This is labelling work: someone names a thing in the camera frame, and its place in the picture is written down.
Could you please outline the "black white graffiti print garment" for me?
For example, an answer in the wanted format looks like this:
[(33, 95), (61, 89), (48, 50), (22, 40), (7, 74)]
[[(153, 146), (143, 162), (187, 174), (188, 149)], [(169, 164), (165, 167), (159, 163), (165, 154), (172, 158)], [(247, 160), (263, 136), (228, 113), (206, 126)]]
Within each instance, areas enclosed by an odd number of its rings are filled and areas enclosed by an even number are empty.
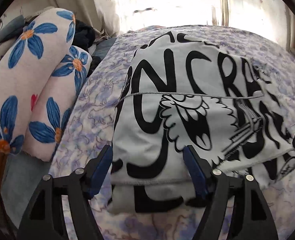
[(203, 207), (183, 160), (192, 146), (211, 168), (261, 187), (295, 169), (295, 150), (268, 75), (244, 53), (169, 31), (134, 53), (116, 106), (111, 213)]

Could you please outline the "black clothes pile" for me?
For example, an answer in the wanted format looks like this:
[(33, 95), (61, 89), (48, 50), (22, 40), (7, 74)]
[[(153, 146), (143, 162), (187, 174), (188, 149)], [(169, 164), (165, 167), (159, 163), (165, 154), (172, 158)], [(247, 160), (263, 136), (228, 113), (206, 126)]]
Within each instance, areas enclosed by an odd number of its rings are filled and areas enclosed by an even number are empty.
[(75, 23), (75, 35), (72, 45), (77, 46), (90, 54), (92, 62), (87, 74), (89, 77), (102, 61), (102, 56), (95, 55), (94, 51), (90, 51), (90, 47), (94, 45), (94, 40), (96, 38), (94, 29), (79, 20), (76, 20)]

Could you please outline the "purple floral bed sheet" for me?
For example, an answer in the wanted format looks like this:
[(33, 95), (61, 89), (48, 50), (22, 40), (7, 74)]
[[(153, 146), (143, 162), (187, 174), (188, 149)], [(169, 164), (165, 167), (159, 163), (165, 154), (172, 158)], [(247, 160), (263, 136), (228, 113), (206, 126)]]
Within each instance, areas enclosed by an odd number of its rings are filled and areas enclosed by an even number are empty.
[[(167, 28), (144, 29), (116, 39), (107, 56), (84, 84), (75, 103), (62, 141), (49, 172), (56, 177), (70, 174), (96, 157), (111, 142), (114, 106), (136, 49), (165, 34)], [(280, 45), (260, 35), (228, 27), (191, 25), (177, 32), (217, 44), (245, 56), (269, 74), (277, 86), (277, 99), (290, 132), (295, 133), (295, 59)], [(105, 239), (191, 239), (203, 210), (182, 207), (168, 213), (113, 215), (107, 211), (110, 179), (90, 207)], [(280, 239), (295, 229), (295, 170), (264, 191)]]

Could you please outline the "lower blue flower pillow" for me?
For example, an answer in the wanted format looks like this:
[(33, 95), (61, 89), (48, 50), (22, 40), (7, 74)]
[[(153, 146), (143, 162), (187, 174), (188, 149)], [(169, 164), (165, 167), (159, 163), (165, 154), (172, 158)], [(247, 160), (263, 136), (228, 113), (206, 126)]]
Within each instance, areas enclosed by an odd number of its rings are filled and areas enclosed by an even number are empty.
[(26, 130), (24, 152), (44, 162), (52, 160), (91, 62), (88, 52), (70, 47), (36, 101)]

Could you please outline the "blue flower pillow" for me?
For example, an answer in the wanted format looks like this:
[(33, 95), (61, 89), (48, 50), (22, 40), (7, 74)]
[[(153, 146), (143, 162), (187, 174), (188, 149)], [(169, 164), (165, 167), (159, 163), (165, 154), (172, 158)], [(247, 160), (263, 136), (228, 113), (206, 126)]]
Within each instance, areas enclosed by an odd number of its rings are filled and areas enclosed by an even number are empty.
[(36, 101), (26, 130), (24, 152), (44, 162), (52, 160), (91, 62), (88, 52), (70, 47)]
[(74, 34), (74, 13), (49, 9), (23, 29), (0, 60), (0, 153), (22, 149), (31, 102), (68, 52)]

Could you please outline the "upper blue flower pillow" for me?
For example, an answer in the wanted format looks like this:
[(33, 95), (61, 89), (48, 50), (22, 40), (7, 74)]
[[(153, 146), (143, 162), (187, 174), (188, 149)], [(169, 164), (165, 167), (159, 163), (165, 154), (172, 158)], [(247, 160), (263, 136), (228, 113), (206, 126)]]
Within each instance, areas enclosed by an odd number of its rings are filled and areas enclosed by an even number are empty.
[(0, 153), (22, 149), (31, 102), (68, 52), (74, 34), (74, 13), (49, 9), (23, 29), (0, 60)]

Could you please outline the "white floral curtain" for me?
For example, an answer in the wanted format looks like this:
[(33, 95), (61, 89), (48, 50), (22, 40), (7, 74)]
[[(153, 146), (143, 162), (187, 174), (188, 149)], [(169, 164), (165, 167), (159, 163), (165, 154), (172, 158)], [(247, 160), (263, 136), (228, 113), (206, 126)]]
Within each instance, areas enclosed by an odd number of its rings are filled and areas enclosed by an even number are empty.
[(218, 25), (250, 31), (289, 49), (295, 17), (282, 0), (94, 0), (111, 35), (152, 25)]

